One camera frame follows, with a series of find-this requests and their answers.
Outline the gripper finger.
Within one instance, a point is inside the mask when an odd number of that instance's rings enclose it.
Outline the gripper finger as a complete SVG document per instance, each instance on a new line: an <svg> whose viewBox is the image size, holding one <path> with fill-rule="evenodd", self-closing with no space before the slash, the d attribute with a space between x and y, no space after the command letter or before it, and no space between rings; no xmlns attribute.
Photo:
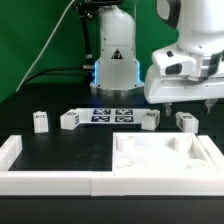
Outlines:
<svg viewBox="0 0 224 224"><path fill-rule="evenodd" d="M205 102L205 106L207 108L207 112L210 112L212 107L217 103L217 99L208 99Z"/></svg>
<svg viewBox="0 0 224 224"><path fill-rule="evenodd" d="M164 106L165 106L165 111L166 111L166 115L167 116L171 116L172 114L172 108L171 108L171 103L165 103Z"/></svg>

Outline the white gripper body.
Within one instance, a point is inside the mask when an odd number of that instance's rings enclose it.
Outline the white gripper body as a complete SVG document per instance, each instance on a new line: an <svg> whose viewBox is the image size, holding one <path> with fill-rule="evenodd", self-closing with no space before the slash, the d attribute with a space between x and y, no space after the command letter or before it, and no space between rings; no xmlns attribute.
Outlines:
<svg viewBox="0 0 224 224"><path fill-rule="evenodd" d="M224 63L216 74L200 82L186 76L160 76L151 66L145 79L144 95L150 104L224 98Z"/></svg>

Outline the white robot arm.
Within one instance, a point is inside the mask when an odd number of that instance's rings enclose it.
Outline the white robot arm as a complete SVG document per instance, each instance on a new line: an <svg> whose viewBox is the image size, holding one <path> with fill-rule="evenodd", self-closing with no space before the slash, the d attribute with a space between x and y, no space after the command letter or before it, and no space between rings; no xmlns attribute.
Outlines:
<svg viewBox="0 0 224 224"><path fill-rule="evenodd" d="M146 79L140 79L133 18L122 0L93 0L99 7L101 54L91 90L127 96L142 89L151 104L224 98L224 0L156 0L156 12L179 31L178 41L156 50Z"/></svg>

